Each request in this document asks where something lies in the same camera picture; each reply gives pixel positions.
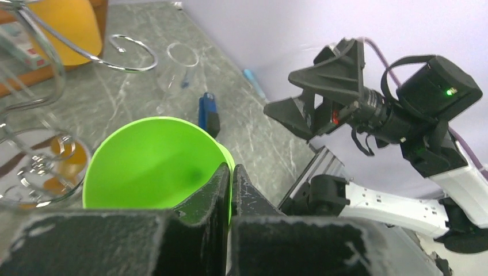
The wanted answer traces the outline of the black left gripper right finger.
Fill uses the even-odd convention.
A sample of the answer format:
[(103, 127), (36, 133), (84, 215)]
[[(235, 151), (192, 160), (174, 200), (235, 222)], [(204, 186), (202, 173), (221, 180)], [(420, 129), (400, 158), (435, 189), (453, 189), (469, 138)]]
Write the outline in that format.
[(230, 275), (394, 275), (379, 226), (360, 218), (287, 216), (234, 168)]

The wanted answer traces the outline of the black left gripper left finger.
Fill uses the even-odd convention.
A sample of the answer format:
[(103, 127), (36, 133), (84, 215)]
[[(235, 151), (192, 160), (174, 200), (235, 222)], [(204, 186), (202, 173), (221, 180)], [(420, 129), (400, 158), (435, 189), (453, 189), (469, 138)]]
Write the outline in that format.
[(224, 275), (231, 175), (226, 164), (173, 209), (65, 210), (32, 216), (2, 275)]

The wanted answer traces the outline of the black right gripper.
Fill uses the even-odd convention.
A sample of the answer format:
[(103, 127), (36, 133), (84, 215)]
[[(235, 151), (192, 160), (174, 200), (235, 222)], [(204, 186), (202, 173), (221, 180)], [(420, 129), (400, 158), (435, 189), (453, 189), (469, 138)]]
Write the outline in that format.
[[(342, 39), (334, 49), (324, 47), (313, 63), (288, 75), (291, 84), (305, 91), (266, 104), (264, 114), (305, 141), (346, 124), (360, 133), (385, 137), (386, 100), (363, 84), (363, 42)], [(317, 107), (315, 96), (322, 98)]]

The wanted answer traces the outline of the green plastic wine glass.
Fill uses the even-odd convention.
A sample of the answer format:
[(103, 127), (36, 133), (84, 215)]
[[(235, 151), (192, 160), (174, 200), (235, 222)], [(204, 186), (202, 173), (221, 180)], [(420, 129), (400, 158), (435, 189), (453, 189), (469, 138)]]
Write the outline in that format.
[(203, 187), (229, 150), (196, 124), (146, 117), (109, 135), (96, 149), (82, 192), (85, 209), (169, 209)]

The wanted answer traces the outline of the yellow plastic wine glass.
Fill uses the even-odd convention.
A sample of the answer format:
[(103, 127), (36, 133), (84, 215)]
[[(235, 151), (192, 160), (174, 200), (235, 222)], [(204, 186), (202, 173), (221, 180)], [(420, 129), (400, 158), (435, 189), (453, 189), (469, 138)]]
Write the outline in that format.
[[(51, 29), (90, 54), (98, 55), (103, 42), (96, 16), (87, 0), (47, 0), (28, 4), (27, 7)], [(73, 51), (59, 39), (40, 27), (56, 49), (64, 66), (78, 66), (89, 60)]]

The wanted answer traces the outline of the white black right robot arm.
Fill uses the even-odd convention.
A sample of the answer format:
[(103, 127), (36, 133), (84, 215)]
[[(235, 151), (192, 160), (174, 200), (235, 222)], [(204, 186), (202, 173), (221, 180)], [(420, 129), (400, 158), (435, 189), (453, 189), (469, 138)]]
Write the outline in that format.
[(345, 177), (320, 174), (297, 181), (280, 202), (288, 215), (364, 218), (431, 237), (458, 254), (487, 251), (487, 168), (449, 122), (482, 98), (471, 75), (440, 55), (383, 62), (380, 90), (366, 87), (366, 37), (325, 46), (311, 66), (288, 81), (302, 93), (265, 105), (264, 113), (305, 141), (348, 125), (356, 147), (374, 155), (398, 145), (402, 157), (438, 185), (439, 199), (414, 199), (372, 190)]

